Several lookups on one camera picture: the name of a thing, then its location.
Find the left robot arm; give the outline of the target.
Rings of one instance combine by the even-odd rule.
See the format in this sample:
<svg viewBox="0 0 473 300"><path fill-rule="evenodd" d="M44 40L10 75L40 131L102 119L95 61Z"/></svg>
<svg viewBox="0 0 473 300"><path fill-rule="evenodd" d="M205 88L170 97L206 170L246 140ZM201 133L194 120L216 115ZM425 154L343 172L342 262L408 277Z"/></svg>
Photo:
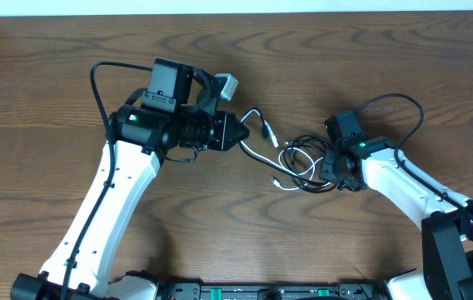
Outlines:
<svg viewBox="0 0 473 300"><path fill-rule="evenodd" d="M132 214L150 182L180 147L227 151L249 135L231 112L238 81L230 73L158 58L147 87L102 115L107 141L92 185L70 228L37 276L21 273L12 299L155 299L157 283L144 272L111 282L112 263Z"/></svg>

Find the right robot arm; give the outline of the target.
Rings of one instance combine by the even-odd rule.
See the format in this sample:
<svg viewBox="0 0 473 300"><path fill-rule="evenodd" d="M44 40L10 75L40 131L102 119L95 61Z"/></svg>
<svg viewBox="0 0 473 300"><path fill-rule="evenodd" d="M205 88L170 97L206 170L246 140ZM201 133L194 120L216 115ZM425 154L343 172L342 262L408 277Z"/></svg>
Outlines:
<svg viewBox="0 0 473 300"><path fill-rule="evenodd" d="M369 138L354 112L330 117L332 147L320 178L338 189L373 189L420 230L423 267L385 281L390 299L473 299L473 199L437 182L387 137Z"/></svg>

